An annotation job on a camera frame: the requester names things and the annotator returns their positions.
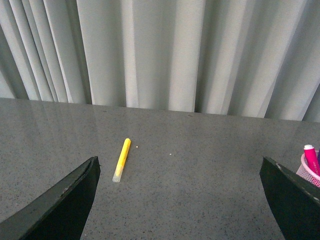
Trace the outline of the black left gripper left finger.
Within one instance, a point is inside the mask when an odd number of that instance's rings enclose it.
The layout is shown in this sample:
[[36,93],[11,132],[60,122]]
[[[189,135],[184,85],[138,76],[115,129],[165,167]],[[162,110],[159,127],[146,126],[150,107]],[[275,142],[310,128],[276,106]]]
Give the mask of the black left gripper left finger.
[[97,156],[0,224],[2,240],[79,240],[100,178]]

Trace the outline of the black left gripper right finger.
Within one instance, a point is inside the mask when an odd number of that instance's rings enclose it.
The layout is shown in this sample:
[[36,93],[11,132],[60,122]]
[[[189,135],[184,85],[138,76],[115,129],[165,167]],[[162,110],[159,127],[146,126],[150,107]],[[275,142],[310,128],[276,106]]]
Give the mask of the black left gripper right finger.
[[286,240],[320,238],[320,188],[270,157],[259,172],[264,194]]

